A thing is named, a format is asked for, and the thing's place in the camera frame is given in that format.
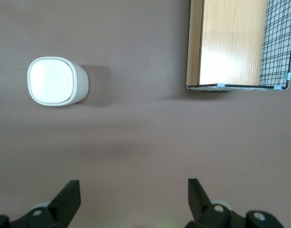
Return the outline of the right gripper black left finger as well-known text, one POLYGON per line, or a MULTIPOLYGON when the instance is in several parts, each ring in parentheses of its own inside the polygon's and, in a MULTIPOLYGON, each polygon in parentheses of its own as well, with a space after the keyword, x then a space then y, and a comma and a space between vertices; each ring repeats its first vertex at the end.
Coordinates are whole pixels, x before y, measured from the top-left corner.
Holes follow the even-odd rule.
POLYGON ((79 207, 80 183, 70 180, 47 206, 33 208, 14 221, 0 215, 0 228, 66 228, 79 207))

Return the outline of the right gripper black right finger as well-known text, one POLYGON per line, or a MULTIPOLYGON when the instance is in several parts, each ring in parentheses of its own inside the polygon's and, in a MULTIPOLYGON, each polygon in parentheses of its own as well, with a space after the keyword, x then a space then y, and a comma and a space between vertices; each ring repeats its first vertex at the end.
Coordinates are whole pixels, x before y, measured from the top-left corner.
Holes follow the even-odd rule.
POLYGON ((187 228, 282 228, 272 214, 251 210, 245 217, 221 203, 212 203, 199 180, 188 180, 188 204, 193 216, 187 228))

